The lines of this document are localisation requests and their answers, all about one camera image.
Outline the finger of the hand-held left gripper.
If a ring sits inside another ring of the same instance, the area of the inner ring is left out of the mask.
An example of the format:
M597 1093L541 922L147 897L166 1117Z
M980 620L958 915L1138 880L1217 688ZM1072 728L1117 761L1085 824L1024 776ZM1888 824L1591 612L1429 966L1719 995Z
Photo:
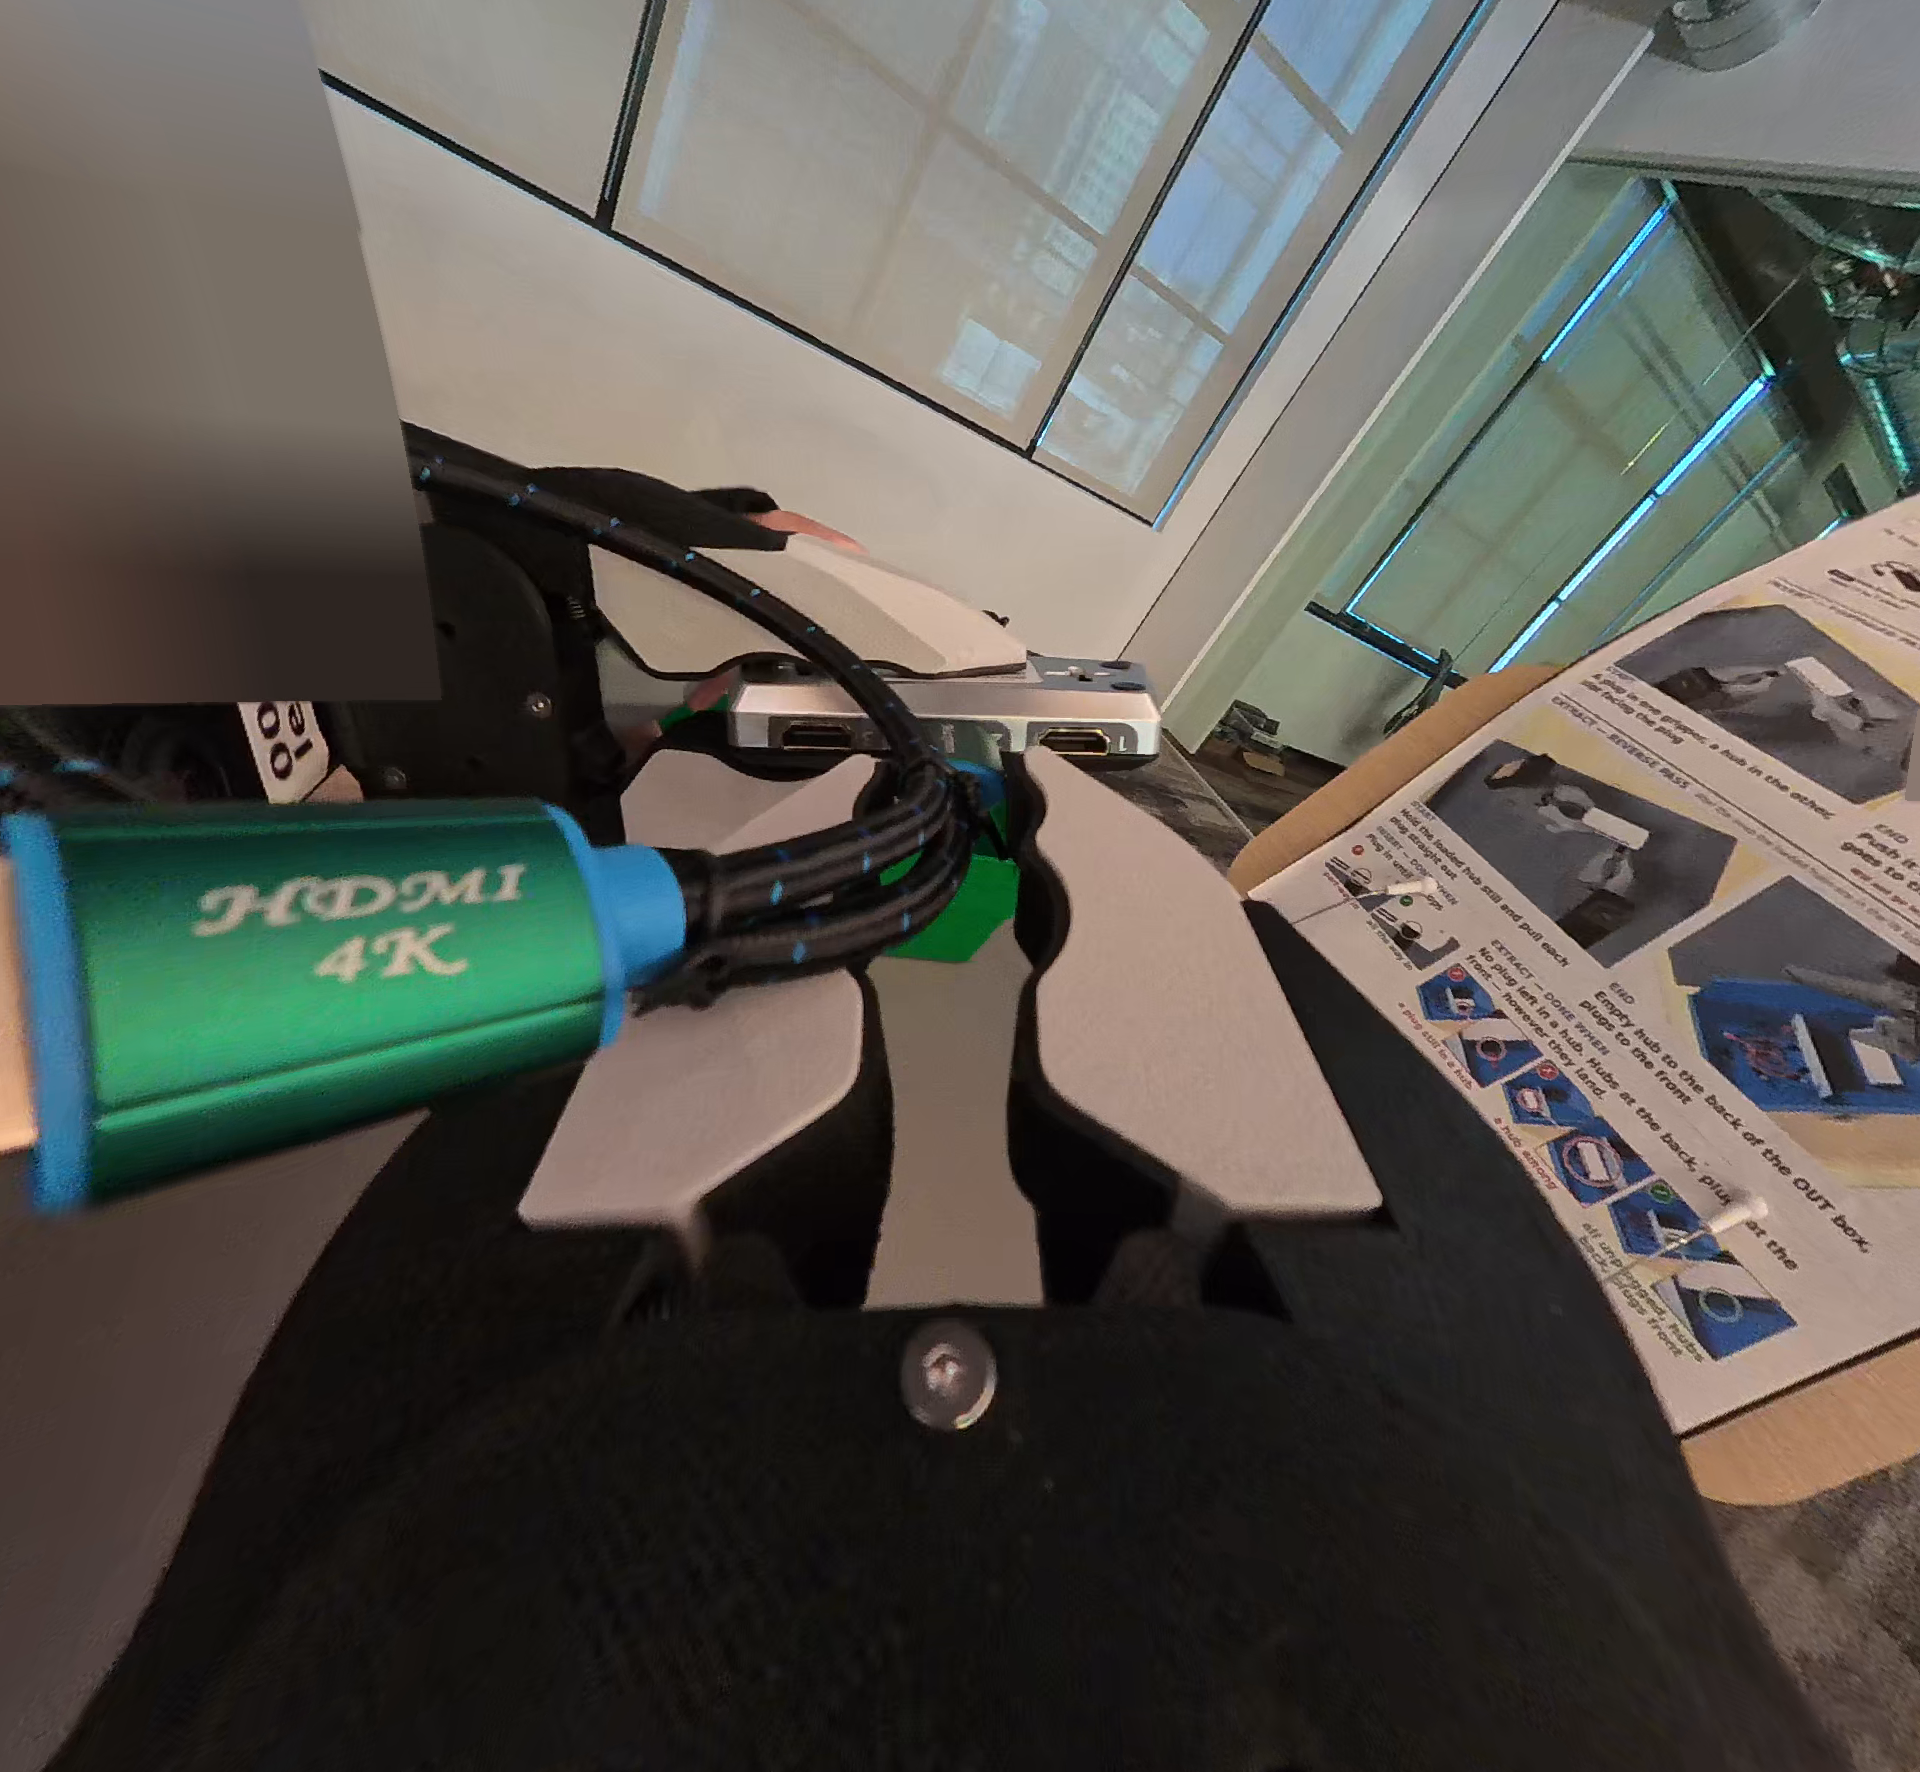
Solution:
M1017 632L864 551L788 534L788 602L872 666L897 673L1014 673Z

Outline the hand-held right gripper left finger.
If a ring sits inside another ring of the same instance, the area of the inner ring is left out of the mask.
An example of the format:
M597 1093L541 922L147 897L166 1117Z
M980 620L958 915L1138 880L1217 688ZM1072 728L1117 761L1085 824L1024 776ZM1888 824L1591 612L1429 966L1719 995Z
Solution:
M657 750L621 798L629 840L734 853L855 811L872 755L766 779L708 750ZM630 1017L581 1070L520 1201L531 1229L694 1232L708 1205L885 1071L868 982L834 971Z

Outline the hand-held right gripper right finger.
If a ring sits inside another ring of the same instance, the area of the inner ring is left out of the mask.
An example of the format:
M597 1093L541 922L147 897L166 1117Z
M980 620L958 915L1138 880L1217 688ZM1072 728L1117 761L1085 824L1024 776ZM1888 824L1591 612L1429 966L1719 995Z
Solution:
M1019 947L1040 1093L1222 1219L1382 1209L1229 877L1063 758L1019 765Z

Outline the silver port hub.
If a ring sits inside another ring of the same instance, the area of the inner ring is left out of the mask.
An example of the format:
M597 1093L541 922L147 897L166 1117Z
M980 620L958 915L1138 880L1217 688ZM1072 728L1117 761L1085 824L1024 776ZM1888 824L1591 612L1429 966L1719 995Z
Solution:
M1163 710L1145 666L1129 660L1029 654L1008 672L897 676L891 685L947 758L995 763L1009 750L1051 749L1107 769L1163 752ZM796 760L879 752L875 723L832 682L781 656L747 660L725 698L736 750Z

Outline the green plastic bin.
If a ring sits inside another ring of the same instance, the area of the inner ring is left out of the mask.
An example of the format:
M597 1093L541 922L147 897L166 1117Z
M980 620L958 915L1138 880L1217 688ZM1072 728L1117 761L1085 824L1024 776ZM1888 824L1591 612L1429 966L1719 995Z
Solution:
M932 963L967 963L995 930L1014 921L1019 896L1019 865L975 849L967 873L949 905L924 930L890 947L888 958Z

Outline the braided hdmi cable green plugs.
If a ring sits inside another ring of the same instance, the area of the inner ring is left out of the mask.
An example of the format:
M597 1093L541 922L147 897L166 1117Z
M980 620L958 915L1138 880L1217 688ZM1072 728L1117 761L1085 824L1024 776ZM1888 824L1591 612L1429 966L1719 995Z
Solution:
M977 768L937 750L882 672L694 531L421 429L405 460L524 531L715 600L838 682L879 735L877 798L711 853L587 838L509 798L44 801L4 817L4 1148L40 1212L432 1106L581 1060L630 1017L863 967L960 891Z

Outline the person's left hand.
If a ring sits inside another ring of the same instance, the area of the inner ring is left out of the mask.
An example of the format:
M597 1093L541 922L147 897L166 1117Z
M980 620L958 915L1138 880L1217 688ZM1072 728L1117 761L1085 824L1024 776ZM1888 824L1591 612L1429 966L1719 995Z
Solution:
M768 494L756 491L753 488L738 488L740 511L742 514L768 532L781 536L812 536L828 543L838 551L863 553L864 547L855 538L843 532L836 526L827 525L814 517L808 517L797 511L784 508L772 500Z

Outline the printed instruction sheet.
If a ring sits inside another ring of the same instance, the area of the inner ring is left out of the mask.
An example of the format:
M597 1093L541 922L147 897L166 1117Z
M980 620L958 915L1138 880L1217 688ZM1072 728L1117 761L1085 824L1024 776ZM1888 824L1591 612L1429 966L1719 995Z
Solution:
M1909 495L1252 887L1515 1154L1680 1433L1916 1339L1916 704Z

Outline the instruction sheet on stand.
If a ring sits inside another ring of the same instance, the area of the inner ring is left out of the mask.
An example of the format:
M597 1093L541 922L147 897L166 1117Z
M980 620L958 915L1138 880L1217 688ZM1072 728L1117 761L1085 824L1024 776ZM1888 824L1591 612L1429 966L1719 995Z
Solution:
M1250 896L1367 824L1416 776L1554 676L1554 668L1534 663L1471 678L1266 824L1229 865L1230 884ZM1886 1471L1917 1451L1917 1343L1914 1336L1890 1343L1760 1400L1689 1433L1682 1449L1705 1498L1741 1507L1799 1502Z

